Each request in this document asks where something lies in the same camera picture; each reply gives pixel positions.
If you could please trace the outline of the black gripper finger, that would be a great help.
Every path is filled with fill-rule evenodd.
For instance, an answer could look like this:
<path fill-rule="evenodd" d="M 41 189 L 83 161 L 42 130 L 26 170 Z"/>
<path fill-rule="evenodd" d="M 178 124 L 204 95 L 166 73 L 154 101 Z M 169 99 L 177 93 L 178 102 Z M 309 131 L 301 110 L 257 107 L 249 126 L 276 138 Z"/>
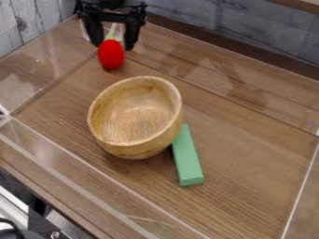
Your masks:
<path fill-rule="evenodd" d="M 136 42 L 138 41 L 140 35 L 140 20 L 129 19 L 124 24 L 124 48 L 130 50 L 134 47 Z"/>
<path fill-rule="evenodd" d="M 102 25 L 97 16 L 87 14 L 82 17 L 83 28 L 90 43 L 98 47 L 103 41 Z"/>

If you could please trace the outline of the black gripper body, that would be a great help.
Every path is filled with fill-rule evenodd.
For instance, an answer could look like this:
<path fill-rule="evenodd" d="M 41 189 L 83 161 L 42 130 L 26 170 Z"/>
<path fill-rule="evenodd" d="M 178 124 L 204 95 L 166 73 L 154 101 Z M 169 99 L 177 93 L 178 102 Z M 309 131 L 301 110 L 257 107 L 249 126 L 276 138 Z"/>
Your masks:
<path fill-rule="evenodd" d="M 75 0 L 75 13 L 82 23 L 106 21 L 144 25 L 146 7 L 142 0 Z"/>

